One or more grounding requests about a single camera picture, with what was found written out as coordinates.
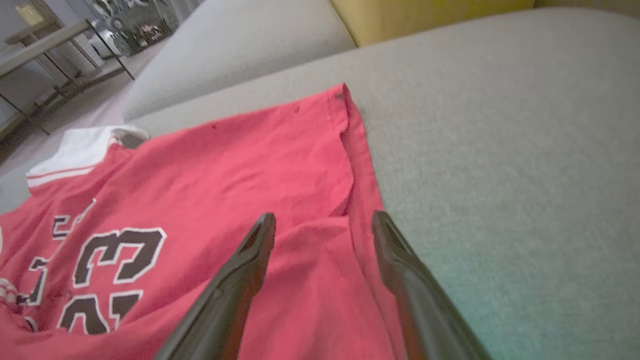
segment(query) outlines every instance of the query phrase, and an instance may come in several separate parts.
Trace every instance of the couch cushion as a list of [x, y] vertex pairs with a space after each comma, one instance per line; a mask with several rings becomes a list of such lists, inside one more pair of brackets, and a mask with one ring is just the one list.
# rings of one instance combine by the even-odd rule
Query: couch cushion
[[132, 122], [345, 81], [383, 201], [495, 359], [640, 353], [640, 21], [544, 9], [364, 47]]
[[138, 76], [124, 119], [354, 47], [329, 0], [208, 0]]

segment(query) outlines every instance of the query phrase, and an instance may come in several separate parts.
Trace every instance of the printed number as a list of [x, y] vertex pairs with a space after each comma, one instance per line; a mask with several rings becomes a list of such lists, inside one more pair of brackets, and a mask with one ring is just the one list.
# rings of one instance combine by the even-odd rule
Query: printed number
[[[134, 282], [155, 266], [165, 238], [166, 234], [160, 228], [125, 228], [123, 231], [93, 235], [82, 246], [74, 272], [74, 287], [89, 286], [93, 270], [92, 259], [99, 250], [102, 251], [102, 254], [96, 262], [97, 266], [115, 265], [120, 261], [120, 267], [113, 279], [113, 284]], [[121, 261], [120, 253], [123, 247], [138, 249], [132, 259]], [[109, 296], [109, 317], [115, 319], [116, 329], [122, 318], [142, 298], [142, 295], [142, 290], [134, 290], [112, 293]], [[58, 327], [64, 327], [71, 331], [78, 318], [83, 320], [85, 334], [95, 335], [109, 331], [107, 322], [100, 313], [96, 295], [78, 295], [72, 298], [64, 307]]]
[[78, 295], [72, 298], [65, 305], [58, 327], [64, 327], [71, 331], [79, 318], [83, 321], [85, 334], [98, 335], [109, 331], [107, 321], [100, 314], [98, 297], [95, 294]]
[[123, 247], [137, 247], [138, 250], [133, 259], [120, 263], [120, 268], [113, 279], [113, 283], [126, 284], [134, 282], [154, 267], [165, 238], [166, 235], [160, 228], [124, 229], [122, 232], [111, 231], [107, 234], [93, 235], [82, 246], [76, 272], [74, 273], [74, 287], [84, 288], [89, 286], [91, 271], [93, 270], [91, 260], [98, 250], [102, 250], [102, 255], [97, 262], [98, 266], [115, 265], [118, 263], [120, 251]]
[[64, 240], [67, 235], [69, 235], [69, 231], [59, 230], [58, 227], [60, 225], [67, 225], [69, 223], [69, 219], [71, 216], [69, 215], [58, 215], [53, 217], [53, 231], [52, 237], [53, 240]]
[[38, 271], [42, 270], [40, 276], [38, 276], [38, 280], [33, 287], [33, 291], [27, 298], [27, 305], [37, 306], [40, 305], [40, 301], [42, 300], [42, 290], [44, 289], [44, 283], [47, 281], [47, 260], [45, 258], [41, 258], [36, 256], [31, 265], [29, 266], [29, 271]]

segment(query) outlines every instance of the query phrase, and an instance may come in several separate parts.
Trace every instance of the red jersey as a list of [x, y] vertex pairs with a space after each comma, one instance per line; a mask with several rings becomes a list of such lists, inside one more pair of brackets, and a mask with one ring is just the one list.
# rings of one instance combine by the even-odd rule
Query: red jersey
[[0, 215], [0, 358], [150, 359], [258, 216], [275, 246], [240, 359], [404, 358], [348, 89], [151, 139], [73, 130]]

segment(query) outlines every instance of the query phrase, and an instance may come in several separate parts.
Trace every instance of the white trim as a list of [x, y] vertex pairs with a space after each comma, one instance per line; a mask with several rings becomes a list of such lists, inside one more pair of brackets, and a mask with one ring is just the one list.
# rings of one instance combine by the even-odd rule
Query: white trim
[[46, 175], [46, 176], [43, 176], [43, 177], [36, 177], [34, 179], [27, 178], [27, 186], [29, 186], [30, 188], [34, 188], [34, 187], [36, 187], [38, 185], [42, 185], [42, 184], [48, 183], [49, 181], [63, 179], [65, 177], [72, 177], [72, 176], [89, 174], [91, 172], [91, 170], [93, 170], [93, 169], [94, 169], [93, 167], [90, 167], [90, 168], [84, 168], [84, 169], [81, 169], [81, 170], [69, 170], [69, 171], [64, 171], [64, 172], [56, 172], [56, 173], [53, 173], [51, 175]]
[[133, 125], [67, 130], [56, 154], [27, 172], [27, 184], [32, 188], [64, 177], [88, 174], [104, 159], [109, 146], [121, 145], [120, 139], [125, 135], [149, 139], [144, 130]]
[[0, 285], [4, 286], [7, 291], [18, 291], [15, 286], [7, 279], [0, 278]]
[[93, 198], [89, 206], [87, 206], [86, 209], [84, 209], [84, 211], [80, 213], [80, 215], [76, 216], [76, 218], [74, 219], [74, 222], [71, 224], [71, 231], [73, 231], [76, 228], [76, 225], [79, 224], [80, 221], [82, 221], [82, 219], [84, 219], [86, 214], [89, 212], [89, 210], [91, 210], [91, 208], [93, 207], [93, 205], [95, 205], [96, 202], [98, 201], [95, 198]]
[[36, 320], [34, 320], [30, 316], [25, 316], [24, 320], [27, 321], [27, 323], [31, 324], [31, 328], [33, 329], [33, 332], [38, 332], [38, 323], [36, 323]]

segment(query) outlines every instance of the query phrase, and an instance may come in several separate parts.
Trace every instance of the yellow pillow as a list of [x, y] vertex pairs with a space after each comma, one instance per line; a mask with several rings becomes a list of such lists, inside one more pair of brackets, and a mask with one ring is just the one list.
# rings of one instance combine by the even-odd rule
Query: yellow pillow
[[359, 46], [533, 7], [534, 0], [331, 0]]

